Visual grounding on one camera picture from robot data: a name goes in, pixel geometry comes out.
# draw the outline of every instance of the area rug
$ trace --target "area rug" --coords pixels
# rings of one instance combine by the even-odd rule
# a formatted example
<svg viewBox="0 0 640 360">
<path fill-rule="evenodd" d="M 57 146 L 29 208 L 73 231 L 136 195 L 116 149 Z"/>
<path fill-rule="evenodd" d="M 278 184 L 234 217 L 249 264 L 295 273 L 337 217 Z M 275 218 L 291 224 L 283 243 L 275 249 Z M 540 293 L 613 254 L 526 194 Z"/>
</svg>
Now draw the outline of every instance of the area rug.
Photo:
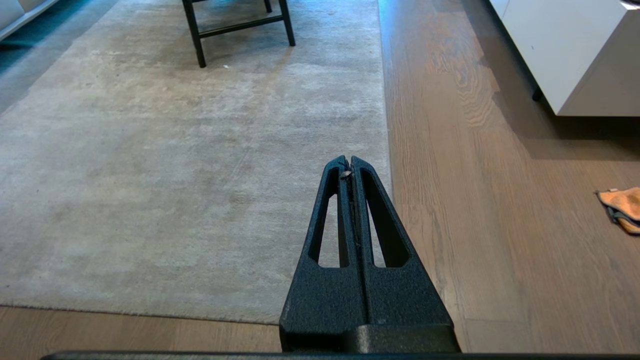
<svg viewBox="0 0 640 360">
<path fill-rule="evenodd" d="M 225 34 L 200 69 L 180 1 L 119 0 L 16 96 L 0 303 L 277 322 L 324 164 L 357 155 L 390 185 L 377 0 L 289 8 L 296 47 L 281 22 Z M 262 0 L 196 13 L 202 29 L 268 16 Z"/>
</svg>

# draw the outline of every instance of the wooden floor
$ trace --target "wooden floor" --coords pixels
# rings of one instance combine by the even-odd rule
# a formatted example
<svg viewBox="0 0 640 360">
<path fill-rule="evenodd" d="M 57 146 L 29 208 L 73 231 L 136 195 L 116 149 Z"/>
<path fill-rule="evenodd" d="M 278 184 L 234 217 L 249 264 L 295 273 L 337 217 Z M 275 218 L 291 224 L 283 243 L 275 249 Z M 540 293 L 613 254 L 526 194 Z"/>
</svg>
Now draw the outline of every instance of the wooden floor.
<svg viewBox="0 0 640 360">
<path fill-rule="evenodd" d="M 637 119 L 557 119 L 483 1 L 380 0 L 394 200 L 473 352 L 640 353 L 640 238 L 593 191 L 640 185 Z M 0 308 L 0 359 L 278 351 L 274 326 Z"/>
</svg>

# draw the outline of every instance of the cabinet leg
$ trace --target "cabinet leg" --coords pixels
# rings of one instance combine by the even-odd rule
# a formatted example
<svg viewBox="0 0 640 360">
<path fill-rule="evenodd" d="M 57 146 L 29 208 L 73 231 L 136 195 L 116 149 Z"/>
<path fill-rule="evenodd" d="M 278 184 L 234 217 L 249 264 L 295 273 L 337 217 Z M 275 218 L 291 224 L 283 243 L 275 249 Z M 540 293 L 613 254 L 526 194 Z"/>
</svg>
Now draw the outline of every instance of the cabinet leg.
<svg viewBox="0 0 640 360">
<path fill-rule="evenodd" d="M 540 86 L 536 86 L 531 99 L 533 99 L 533 101 L 535 102 L 538 102 L 540 101 L 540 99 L 542 99 L 542 89 L 540 88 Z"/>
</svg>

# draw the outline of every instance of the chair leg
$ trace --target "chair leg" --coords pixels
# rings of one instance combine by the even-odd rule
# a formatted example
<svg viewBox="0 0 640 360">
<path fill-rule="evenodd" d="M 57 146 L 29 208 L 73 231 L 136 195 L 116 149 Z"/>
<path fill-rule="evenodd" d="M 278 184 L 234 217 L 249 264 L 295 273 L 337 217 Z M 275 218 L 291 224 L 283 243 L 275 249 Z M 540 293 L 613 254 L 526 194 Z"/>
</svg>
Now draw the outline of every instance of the chair leg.
<svg viewBox="0 0 640 360">
<path fill-rule="evenodd" d="M 278 0 L 278 2 L 280 3 L 280 10 L 282 11 L 282 17 L 284 18 L 284 28 L 287 30 L 289 45 L 296 46 L 296 39 L 293 37 L 293 28 L 291 27 L 291 18 L 289 17 L 287 0 Z"/>
<path fill-rule="evenodd" d="M 196 22 L 196 13 L 193 11 L 193 0 L 182 0 L 184 5 L 184 13 L 187 15 L 187 23 L 189 23 L 189 32 L 193 40 L 193 46 L 196 48 L 196 56 L 198 56 L 198 64 L 200 67 L 206 67 L 207 62 L 204 60 L 204 52 L 202 51 L 202 42 L 198 32 L 198 23 Z"/>
</svg>

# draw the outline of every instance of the microfiber cloth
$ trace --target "microfiber cloth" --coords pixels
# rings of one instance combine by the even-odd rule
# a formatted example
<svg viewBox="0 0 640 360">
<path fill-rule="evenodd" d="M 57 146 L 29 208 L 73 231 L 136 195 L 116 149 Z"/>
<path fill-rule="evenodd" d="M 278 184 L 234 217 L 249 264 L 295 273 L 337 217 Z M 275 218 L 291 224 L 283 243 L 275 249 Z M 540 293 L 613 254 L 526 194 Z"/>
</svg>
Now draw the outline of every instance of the microfiber cloth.
<svg viewBox="0 0 640 360">
<path fill-rule="evenodd" d="M 640 188 L 611 189 L 596 195 L 607 208 L 611 221 L 631 235 L 640 235 Z"/>
</svg>

